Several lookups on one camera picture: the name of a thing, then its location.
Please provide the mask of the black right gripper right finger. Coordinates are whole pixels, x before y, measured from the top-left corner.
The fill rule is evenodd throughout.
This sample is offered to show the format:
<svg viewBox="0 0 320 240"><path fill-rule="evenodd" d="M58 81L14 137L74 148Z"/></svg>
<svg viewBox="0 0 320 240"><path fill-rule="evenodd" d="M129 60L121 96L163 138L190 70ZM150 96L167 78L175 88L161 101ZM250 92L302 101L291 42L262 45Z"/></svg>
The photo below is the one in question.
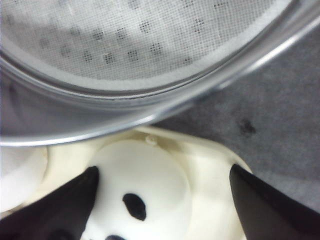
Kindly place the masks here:
<svg viewBox="0 0 320 240"><path fill-rule="evenodd" d="M320 214L238 164L229 172L232 198L248 240L318 240Z"/></svg>

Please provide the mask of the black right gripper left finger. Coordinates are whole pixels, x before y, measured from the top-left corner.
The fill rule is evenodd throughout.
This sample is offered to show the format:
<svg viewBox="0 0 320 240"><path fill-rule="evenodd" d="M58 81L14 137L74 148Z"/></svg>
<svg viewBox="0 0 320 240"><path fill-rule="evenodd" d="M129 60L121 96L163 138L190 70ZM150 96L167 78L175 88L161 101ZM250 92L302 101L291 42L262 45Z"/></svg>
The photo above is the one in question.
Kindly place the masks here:
<svg viewBox="0 0 320 240"><path fill-rule="evenodd" d="M2 240L79 240L96 201L99 170L87 168L40 200L0 221Z"/></svg>

